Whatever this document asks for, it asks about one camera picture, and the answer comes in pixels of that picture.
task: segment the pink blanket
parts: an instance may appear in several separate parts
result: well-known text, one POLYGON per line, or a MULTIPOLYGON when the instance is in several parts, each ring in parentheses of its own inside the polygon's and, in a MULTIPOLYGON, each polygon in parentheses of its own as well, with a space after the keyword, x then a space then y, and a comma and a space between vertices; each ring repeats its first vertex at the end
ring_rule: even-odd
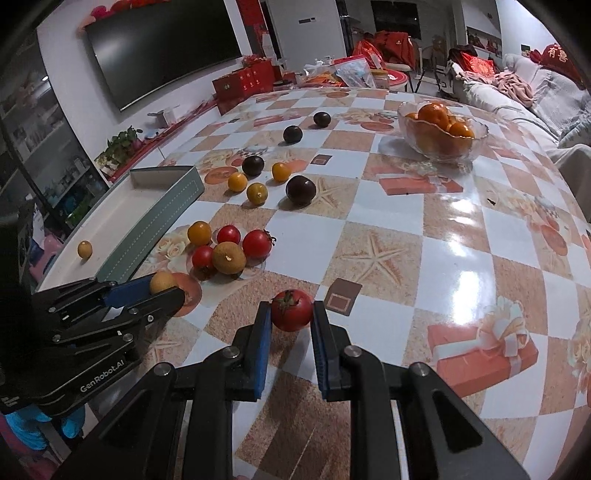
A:
POLYGON ((507 95, 507 97, 519 102, 526 108, 529 108, 534 103, 534 92, 531 90, 530 84, 515 73, 500 72, 492 77, 484 77, 474 72, 461 72, 461 75, 466 80, 475 80, 492 85, 502 94, 507 95))

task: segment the door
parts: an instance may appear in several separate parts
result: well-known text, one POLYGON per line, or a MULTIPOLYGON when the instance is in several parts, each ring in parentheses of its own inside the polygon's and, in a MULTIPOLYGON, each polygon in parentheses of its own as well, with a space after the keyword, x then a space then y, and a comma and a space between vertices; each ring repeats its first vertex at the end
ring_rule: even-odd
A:
POLYGON ((283 59, 290 70, 327 56, 346 56, 336 3, 318 0, 267 0, 283 59))

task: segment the cherry tomato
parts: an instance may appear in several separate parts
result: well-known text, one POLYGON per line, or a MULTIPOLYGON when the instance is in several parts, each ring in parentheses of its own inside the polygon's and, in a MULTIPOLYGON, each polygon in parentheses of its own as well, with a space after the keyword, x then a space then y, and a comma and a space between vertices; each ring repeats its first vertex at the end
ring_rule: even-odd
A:
POLYGON ((271 301, 271 321, 284 332, 302 330, 312 316, 312 299, 305 291, 285 290, 271 301))
POLYGON ((271 253, 275 240, 266 230, 253 230, 244 237, 242 250, 248 258, 265 258, 271 253))
POLYGON ((191 262, 193 262, 193 266, 195 268, 209 268, 213 269, 213 248, 209 245, 203 245, 202 247, 198 247, 193 256, 191 257, 191 262))
POLYGON ((234 244, 239 244, 240 238, 240 231, 233 225, 226 225, 220 228, 220 231, 217 233, 218 244, 222 244, 224 242, 232 242, 234 244))

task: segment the potted plant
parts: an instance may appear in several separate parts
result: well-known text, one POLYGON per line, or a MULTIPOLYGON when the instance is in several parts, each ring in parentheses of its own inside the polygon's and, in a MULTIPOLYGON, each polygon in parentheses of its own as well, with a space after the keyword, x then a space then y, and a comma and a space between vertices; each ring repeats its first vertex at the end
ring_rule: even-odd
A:
POLYGON ((141 148, 142 141, 138 138, 138 133, 142 132, 143 130, 133 127, 119 132, 119 135, 107 140, 105 156, 116 165, 125 164, 127 159, 141 148))

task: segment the blue glove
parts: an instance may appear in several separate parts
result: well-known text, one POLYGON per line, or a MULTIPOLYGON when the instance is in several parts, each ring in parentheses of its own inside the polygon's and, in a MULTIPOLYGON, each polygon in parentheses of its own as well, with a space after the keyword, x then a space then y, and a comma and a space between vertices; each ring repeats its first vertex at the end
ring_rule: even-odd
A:
MULTIPOLYGON (((84 425, 85 416, 84 407, 80 407, 62 419, 61 430, 64 435, 70 439, 76 437, 84 425)), ((44 450, 47 448, 47 439, 43 436, 37 424, 40 421, 51 421, 51 418, 39 410, 37 406, 29 405, 6 415, 5 418, 14 435, 23 444, 32 450, 44 450)))

